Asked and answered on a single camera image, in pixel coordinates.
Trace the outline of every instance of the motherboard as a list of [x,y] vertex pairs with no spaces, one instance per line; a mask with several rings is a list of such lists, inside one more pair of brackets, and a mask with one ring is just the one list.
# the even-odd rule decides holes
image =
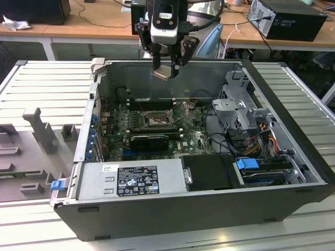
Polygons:
[[102,115],[105,161],[180,158],[214,153],[204,131],[204,106],[118,104]]

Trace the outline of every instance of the black box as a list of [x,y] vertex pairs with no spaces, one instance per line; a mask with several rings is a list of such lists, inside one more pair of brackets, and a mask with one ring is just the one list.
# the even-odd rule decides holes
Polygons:
[[314,41],[327,15],[300,0],[254,0],[248,20],[271,17],[252,24],[267,38]]
[[0,20],[3,15],[15,21],[63,25],[71,12],[69,0],[3,0]]
[[146,0],[132,0],[131,9],[131,34],[138,35],[136,24],[144,20]]

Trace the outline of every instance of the wooden table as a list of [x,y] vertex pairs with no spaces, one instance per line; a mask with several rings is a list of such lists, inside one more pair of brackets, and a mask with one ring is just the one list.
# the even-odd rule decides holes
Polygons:
[[[232,7],[233,10],[241,12],[250,6]],[[235,24],[245,22],[247,19],[240,13],[225,12],[221,16],[223,24]],[[257,29],[251,24],[238,26],[242,32],[234,32],[228,41],[228,48],[245,49],[267,49],[267,45],[262,40]],[[224,26],[221,39],[226,42],[229,34],[235,30],[235,26]],[[335,51],[335,21],[326,21],[313,42],[288,41],[288,40],[266,40],[271,49],[274,50],[292,50],[292,51]]]
[[[16,32],[0,26],[0,40],[40,42],[48,60],[57,59],[51,46],[52,43],[138,44],[138,36],[131,34],[130,13],[121,12],[122,6],[113,0],[96,0],[94,3],[85,3],[84,0],[70,0],[70,4],[71,14],[63,26],[32,24],[31,29]],[[250,6],[233,7],[233,9],[242,11],[247,7]],[[229,24],[247,20],[240,13],[225,12],[221,17],[222,23]],[[102,27],[101,25],[123,28]],[[227,44],[228,48],[267,49],[252,24],[240,25],[239,28],[242,32],[233,33]],[[234,29],[235,26],[224,26],[221,35],[224,42]],[[286,40],[267,40],[267,42],[274,50],[335,51],[335,22],[327,21],[314,42]]]

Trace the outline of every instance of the aluminum workbench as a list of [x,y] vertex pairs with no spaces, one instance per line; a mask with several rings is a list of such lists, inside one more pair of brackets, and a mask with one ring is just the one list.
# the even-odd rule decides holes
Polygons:
[[[335,170],[334,114],[289,68],[277,63],[254,65],[329,166]],[[35,105],[41,108],[42,122],[49,122],[52,129],[60,130],[63,124],[68,123],[74,124],[79,130],[87,93],[93,82],[90,62],[20,62],[0,86],[0,124],[12,123],[17,131],[31,131],[21,116],[25,108]],[[0,203],[0,248],[112,251],[334,250],[334,212],[335,197],[330,196],[321,203],[303,206],[283,222],[87,243],[79,241],[54,213],[48,198],[12,201]],[[154,224],[148,222],[148,227],[155,228]]]

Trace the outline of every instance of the warning label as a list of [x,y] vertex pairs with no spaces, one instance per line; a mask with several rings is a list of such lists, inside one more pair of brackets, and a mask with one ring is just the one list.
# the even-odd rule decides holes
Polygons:
[[117,180],[117,195],[119,196],[159,193],[157,166],[118,168]]

